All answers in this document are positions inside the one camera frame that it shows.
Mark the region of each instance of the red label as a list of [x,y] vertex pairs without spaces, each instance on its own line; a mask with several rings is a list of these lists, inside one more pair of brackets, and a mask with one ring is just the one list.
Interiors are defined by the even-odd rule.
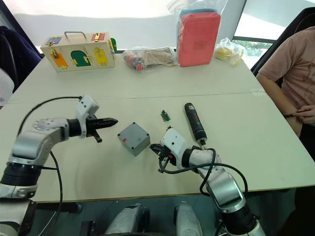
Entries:
[[[95,41],[96,35],[97,35],[97,34],[93,34],[93,35],[92,35],[91,41]],[[104,33],[98,33],[98,35],[99,35],[99,36],[98,36],[98,39],[97,39],[97,40],[98,40],[98,41],[103,41],[103,40],[104,40],[104,37],[105,37],[105,34],[104,34]]]
[[197,113],[195,113],[195,119],[196,119],[196,121],[199,121]]

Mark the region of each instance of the green lock panel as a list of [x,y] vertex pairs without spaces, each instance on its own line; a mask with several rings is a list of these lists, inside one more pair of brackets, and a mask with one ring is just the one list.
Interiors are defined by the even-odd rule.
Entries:
[[117,52],[116,39],[110,38],[110,41],[112,42],[112,45],[113,45],[113,48],[114,48],[114,52]]
[[75,65],[77,67],[79,66],[90,66],[90,62],[86,60],[85,58],[87,55],[82,51],[72,51],[71,52],[71,58],[76,61]]

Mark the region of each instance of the plastic bag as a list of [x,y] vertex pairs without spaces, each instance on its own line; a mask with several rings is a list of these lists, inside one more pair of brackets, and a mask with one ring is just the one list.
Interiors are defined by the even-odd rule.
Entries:
[[174,0],[168,10],[178,19],[177,61],[180,66],[209,64],[227,0]]
[[135,47],[123,52],[126,64],[137,71],[152,71],[164,66],[177,65],[176,55],[172,48]]
[[170,13],[180,20],[181,11],[213,10],[222,14],[227,0],[173,0],[167,5]]
[[232,65],[238,64],[246,54],[246,49],[237,43],[232,43],[228,38],[222,39],[216,46],[215,57]]

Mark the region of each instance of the black cordless screwdriver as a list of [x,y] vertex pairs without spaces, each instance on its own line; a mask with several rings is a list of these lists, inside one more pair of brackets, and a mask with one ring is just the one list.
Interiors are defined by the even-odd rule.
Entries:
[[190,102],[186,103],[185,111],[192,129],[192,133],[195,136],[196,141],[200,143],[202,146],[206,145],[207,135],[202,127],[195,107]]

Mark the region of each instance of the person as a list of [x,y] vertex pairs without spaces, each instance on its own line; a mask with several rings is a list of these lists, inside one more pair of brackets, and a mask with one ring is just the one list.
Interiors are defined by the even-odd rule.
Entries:
[[[280,78],[282,87],[276,83]],[[257,79],[315,161],[315,26],[283,42]],[[313,235],[314,199],[315,187],[296,189],[295,210],[278,236]]]
[[315,26],[280,45],[257,79],[283,115],[293,114],[286,121],[315,160]]

